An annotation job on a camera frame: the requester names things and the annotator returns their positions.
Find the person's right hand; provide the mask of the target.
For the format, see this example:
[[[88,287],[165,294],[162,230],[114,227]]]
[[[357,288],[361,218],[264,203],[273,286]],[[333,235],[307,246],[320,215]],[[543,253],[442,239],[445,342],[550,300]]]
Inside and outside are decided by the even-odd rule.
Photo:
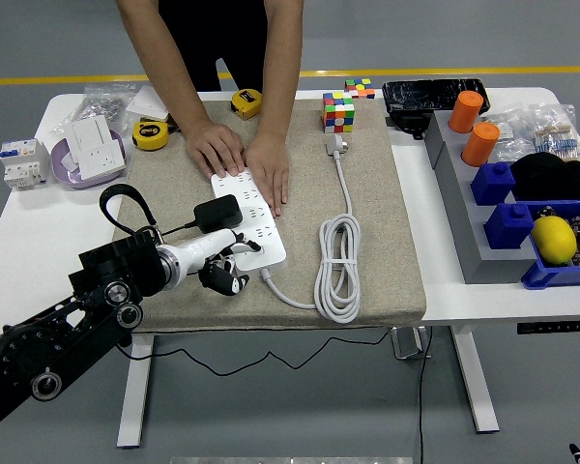
[[[237,133],[211,121],[198,122],[185,132],[186,152],[204,176],[236,176],[245,169],[244,145]]]

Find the person's left hand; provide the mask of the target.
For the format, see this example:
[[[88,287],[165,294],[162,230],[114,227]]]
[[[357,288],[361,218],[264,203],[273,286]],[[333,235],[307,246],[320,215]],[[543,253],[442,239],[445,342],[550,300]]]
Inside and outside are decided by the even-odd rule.
[[[280,217],[282,206],[288,201],[289,160],[285,138],[279,133],[259,131],[244,150],[244,161],[272,215]]]

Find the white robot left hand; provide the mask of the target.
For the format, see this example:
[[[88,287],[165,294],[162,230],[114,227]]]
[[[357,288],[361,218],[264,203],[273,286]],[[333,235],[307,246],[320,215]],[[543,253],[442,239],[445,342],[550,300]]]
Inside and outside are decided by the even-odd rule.
[[[178,246],[158,246],[158,255],[166,273],[163,289],[173,289],[186,276],[198,275],[204,288],[224,296],[239,294],[246,287],[249,277],[235,273],[232,247],[236,244],[252,251],[262,250],[256,242],[247,239],[244,233],[230,229],[220,229]]]

